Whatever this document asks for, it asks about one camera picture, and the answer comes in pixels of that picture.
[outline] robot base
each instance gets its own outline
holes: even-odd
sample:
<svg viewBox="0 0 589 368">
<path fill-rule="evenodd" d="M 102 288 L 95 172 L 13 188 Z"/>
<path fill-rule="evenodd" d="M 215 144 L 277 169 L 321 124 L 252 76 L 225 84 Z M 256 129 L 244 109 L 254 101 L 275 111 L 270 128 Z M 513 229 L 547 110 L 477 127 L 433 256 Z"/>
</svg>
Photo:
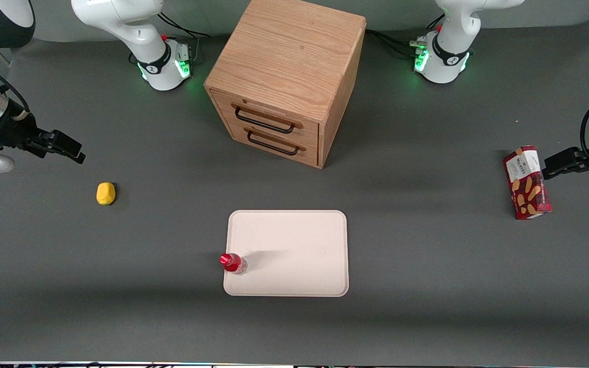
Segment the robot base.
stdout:
<svg viewBox="0 0 589 368">
<path fill-rule="evenodd" d="M 138 64 L 142 77 L 154 90 L 168 91 L 177 88 L 185 79 L 190 77 L 190 52 L 187 44 L 180 44 L 168 39 L 170 46 L 170 61 L 159 74 L 146 73 Z"/>
<path fill-rule="evenodd" d="M 423 49 L 418 49 L 418 57 L 415 60 L 413 70 L 422 74 L 431 82 L 444 84 L 453 81 L 458 77 L 460 72 L 465 70 L 469 53 L 463 58 L 463 60 L 457 60 L 455 65 L 444 65 L 444 61 L 442 61 L 442 58 L 433 51 L 433 47 L 428 46 L 432 44 L 433 37 L 435 37 L 437 33 L 437 31 L 431 31 L 426 35 L 418 37 L 417 41 L 420 44 L 425 44 L 427 46 Z"/>
</svg>

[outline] wooden top surface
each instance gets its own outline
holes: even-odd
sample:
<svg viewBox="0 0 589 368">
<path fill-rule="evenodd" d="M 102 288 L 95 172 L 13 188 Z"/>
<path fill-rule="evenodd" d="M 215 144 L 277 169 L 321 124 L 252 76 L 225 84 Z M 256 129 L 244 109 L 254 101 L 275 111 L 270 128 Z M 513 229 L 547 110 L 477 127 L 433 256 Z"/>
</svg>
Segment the wooden top surface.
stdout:
<svg viewBox="0 0 589 368">
<path fill-rule="evenodd" d="M 300 0 L 252 0 L 206 86 L 325 121 L 365 26 Z"/>
</svg>

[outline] red box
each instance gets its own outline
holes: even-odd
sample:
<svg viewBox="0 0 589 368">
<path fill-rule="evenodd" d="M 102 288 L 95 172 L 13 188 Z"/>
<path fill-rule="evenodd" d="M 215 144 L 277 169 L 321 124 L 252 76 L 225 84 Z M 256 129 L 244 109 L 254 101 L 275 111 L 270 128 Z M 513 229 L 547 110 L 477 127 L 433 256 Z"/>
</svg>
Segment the red box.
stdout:
<svg viewBox="0 0 589 368">
<path fill-rule="evenodd" d="M 551 203 L 545 189 L 537 149 L 525 145 L 503 160 L 515 218 L 529 220 L 551 212 Z"/>
</svg>

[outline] green led light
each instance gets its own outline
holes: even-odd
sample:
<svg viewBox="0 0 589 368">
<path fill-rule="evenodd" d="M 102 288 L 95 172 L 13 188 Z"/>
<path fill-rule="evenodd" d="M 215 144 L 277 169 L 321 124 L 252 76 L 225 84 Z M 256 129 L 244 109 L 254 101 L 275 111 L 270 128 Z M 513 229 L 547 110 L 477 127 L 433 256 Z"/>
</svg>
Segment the green led light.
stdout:
<svg viewBox="0 0 589 368">
<path fill-rule="evenodd" d="M 145 81 L 147 81 L 147 75 L 145 75 L 145 71 L 142 70 L 142 67 L 140 66 L 140 63 L 138 63 L 138 69 L 140 69 L 140 73 L 142 73 L 142 79 L 144 79 Z"/>
<path fill-rule="evenodd" d="M 469 58 L 469 52 L 467 52 L 467 56 L 465 56 L 465 60 L 463 61 L 463 66 L 460 67 L 460 71 L 462 72 L 463 70 L 465 70 L 465 67 L 467 66 L 467 59 Z"/>
<path fill-rule="evenodd" d="M 415 69 L 418 70 L 418 72 L 424 70 L 424 67 L 426 66 L 426 61 L 428 60 L 428 51 L 425 50 L 420 56 L 418 56 L 418 58 L 421 59 L 421 61 L 417 61 L 415 63 Z"/>
<path fill-rule="evenodd" d="M 174 65 L 176 65 L 176 68 L 178 69 L 180 76 L 182 76 L 183 78 L 187 78 L 190 76 L 190 63 L 188 63 L 187 61 L 174 60 Z"/>
</svg>

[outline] drawer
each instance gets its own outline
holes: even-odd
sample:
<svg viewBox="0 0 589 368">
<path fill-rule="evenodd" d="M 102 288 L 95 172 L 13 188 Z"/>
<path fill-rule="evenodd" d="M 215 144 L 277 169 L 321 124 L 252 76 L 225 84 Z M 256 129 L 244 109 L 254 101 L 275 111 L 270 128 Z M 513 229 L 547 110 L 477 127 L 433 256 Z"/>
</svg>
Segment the drawer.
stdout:
<svg viewBox="0 0 589 368">
<path fill-rule="evenodd" d="M 246 124 L 244 126 L 242 124 L 230 124 L 229 129 L 233 139 L 238 142 L 306 165 L 318 165 L 318 150 L 313 147 L 286 142 L 280 137 L 271 133 L 260 132 L 254 129 L 253 126 L 248 127 Z"/>
<path fill-rule="evenodd" d="M 211 91 L 224 122 L 229 125 L 247 126 L 254 132 L 262 132 L 292 144 L 318 147 L 318 124 L 289 121 L 268 112 L 249 107 L 241 98 Z"/>
</svg>

